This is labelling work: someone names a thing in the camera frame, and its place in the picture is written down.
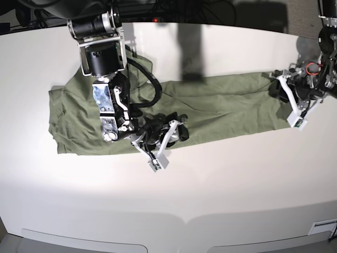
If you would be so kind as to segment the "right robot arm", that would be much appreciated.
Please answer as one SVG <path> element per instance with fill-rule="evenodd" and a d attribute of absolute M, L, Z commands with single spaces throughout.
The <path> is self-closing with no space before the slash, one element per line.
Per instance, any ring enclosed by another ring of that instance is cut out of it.
<path fill-rule="evenodd" d="M 154 106 L 161 98 L 162 86 L 145 67 L 127 57 L 117 1 L 23 1 L 23 5 L 67 21 L 80 51 L 82 73 L 94 78 L 93 98 L 100 112 L 105 141 L 128 138 L 151 151 L 189 138 L 184 125 L 186 115 L 143 115 L 143 108 Z M 151 83 L 154 88 L 151 100 L 131 102 L 130 66 Z"/>

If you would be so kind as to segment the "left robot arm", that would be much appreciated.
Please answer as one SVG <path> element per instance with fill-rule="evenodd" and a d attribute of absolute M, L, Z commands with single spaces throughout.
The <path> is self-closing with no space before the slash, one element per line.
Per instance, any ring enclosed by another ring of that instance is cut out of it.
<path fill-rule="evenodd" d="M 318 35 L 319 56 L 314 60 L 300 60 L 287 70 L 275 70 L 270 78 L 275 79 L 269 88 L 269 95 L 289 103 L 290 96 L 281 86 L 281 80 L 290 89 L 300 109 L 312 100 L 336 97 L 336 1 L 318 1 L 322 28 Z"/>

